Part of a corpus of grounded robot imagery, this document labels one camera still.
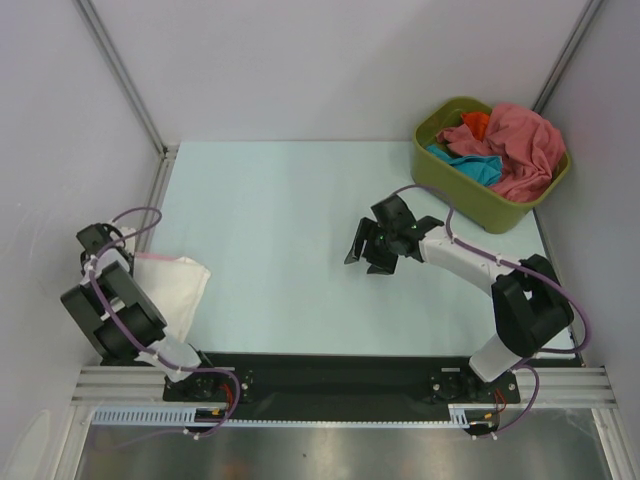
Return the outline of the white t shirt with print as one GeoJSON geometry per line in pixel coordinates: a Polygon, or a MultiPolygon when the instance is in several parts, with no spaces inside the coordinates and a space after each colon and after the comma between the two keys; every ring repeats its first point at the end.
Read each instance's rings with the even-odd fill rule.
{"type": "Polygon", "coordinates": [[[188,257],[174,261],[136,259],[134,279],[163,315],[168,331],[185,341],[211,272],[188,257]]]}

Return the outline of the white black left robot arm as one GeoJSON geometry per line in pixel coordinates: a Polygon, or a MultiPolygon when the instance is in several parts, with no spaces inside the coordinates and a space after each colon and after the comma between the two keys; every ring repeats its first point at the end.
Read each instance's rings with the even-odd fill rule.
{"type": "Polygon", "coordinates": [[[204,355],[179,340],[158,307],[134,280],[134,256],[121,230],[95,223],[76,234],[83,247],[82,280],[60,301],[108,363],[146,363],[165,373],[166,398],[210,400],[221,376],[204,355]]]}

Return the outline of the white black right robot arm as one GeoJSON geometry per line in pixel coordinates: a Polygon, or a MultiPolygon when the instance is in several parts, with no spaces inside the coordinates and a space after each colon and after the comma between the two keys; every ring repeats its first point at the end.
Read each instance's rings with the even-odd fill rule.
{"type": "Polygon", "coordinates": [[[401,257],[440,267],[469,282],[492,301],[496,333],[469,360],[461,376],[463,393],[484,401],[497,379],[534,357],[574,320],[573,309],[551,263],[534,254],[510,260],[457,237],[449,221],[416,218],[402,198],[392,195],[360,219],[345,257],[346,265],[365,260],[371,275],[392,275],[401,257]]]}

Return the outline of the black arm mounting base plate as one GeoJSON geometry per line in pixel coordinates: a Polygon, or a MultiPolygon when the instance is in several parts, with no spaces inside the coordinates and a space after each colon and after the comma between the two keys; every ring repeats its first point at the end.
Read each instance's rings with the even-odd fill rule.
{"type": "Polygon", "coordinates": [[[220,382],[210,400],[186,401],[167,392],[159,407],[220,408],[238,405],[241,420],[427,421],[444,420],[453,405],[475,410],[515,407],[525,401],[531,375],[504,373],[484,383],[466,357],[375,357],[208,353],[220,382]]]}

